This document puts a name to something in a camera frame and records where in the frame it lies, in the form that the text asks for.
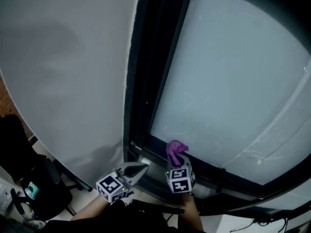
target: black chair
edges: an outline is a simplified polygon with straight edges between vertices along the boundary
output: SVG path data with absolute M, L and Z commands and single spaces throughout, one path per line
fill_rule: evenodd
M 68 208 L 72 200 L 69 189 L 86 188 L 91 191 L 91 188 L 88 185 L 82 187 L 80 184 L 66 187 L 60 178 L 60 168 L 56 168 L 46 156 L 34 151 L 16 115 L 0 119 L 0 137 L 0 166 L 15 181 L 21 179 L 21 187 L 25 193 L 25 197 L 18 197 L 15 190 L 11 190 L 12 201 L 18 212 L 21 215 L 25 214 L 21 203 L 27 202 L 35 217 L 42 221 L 55 217 L 64 209 L 74 215 Z M 35 199 L 31 199 L 25 192 L 31 182 L 39 189 Z

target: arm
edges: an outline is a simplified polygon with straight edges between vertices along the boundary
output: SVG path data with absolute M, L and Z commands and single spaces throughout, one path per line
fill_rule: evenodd
M 96 199 L 74 215 L 71 221 L 99 216 L 108 205 L 109 202 L 103 196 L 99 195 Z
M 196 208 L 193 197 L 190 194 L 181 195 L 180 209 L 184 209 L 183 214 L 179 214 L 178 228 L 189 231 L 203 231 L 199 212 Z

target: brick wall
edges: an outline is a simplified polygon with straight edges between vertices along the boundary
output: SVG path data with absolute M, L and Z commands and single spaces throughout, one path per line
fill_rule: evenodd
M 33 135 L 24 120 L 21 118 L 16 107 L 14 106 L 13 101 L 11 100 L 9 93 L 6 90 L 2 76 L 0 74 L 0 116 L 5 117 L 9 114 L 16 114 L 20 118 L 24 127 L 24 131 L 28 138 Z

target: purple cloth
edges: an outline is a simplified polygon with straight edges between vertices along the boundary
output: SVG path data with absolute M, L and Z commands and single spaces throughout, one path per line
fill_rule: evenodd
M 174 140 L 166 145 L 166 154 L 169 155 L 176 166 L 181 166 L 180 161 L 175 156 L 175 153 L 188 151 L 188 146 Z

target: window frame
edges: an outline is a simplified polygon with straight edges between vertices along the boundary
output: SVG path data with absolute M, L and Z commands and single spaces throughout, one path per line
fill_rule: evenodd
M 301 10 L 303 4 L 291 0 L 272 0 L 275 15 L 285 8 L 291 8 L 289 16 L 278 18 L 310 51 L 310 22 L 306 21 Z M 165 81 L 171 66 L 177 41 L 184 22 L 190 0 L 138 0 L 137 13 L 131 40 L 126 80 L 124 106 L 124 161 L 136 161 L 138 156 L 144 156 L 156 164 L 166 167 L 166 143 L 149 134 L 155 117 Z M 289 17 L 299 21 L 301 31 L 297 33 Z M 252 207 L 277 198 L 304 183 L 311 178 L 311 154 L 300 164 L 273 181 L 259 185 L 237 175 L 226 172 L 225 169 L 214 167 L 191 155 L 189 157 L 196 174 L 196 180 L 208 188 L 216 190 L 220 200 L 226 205 L 218 210 L 208 209 L 215 196 L 204 200 L 196 199 L 202 215 L 233 214 L 245 216 L 265 212 L 253 212 Z M 176 201 L 165 186 L 150 177 L 143 178 L 139 184 L 146 192 L 161 194 L 167 201 Z

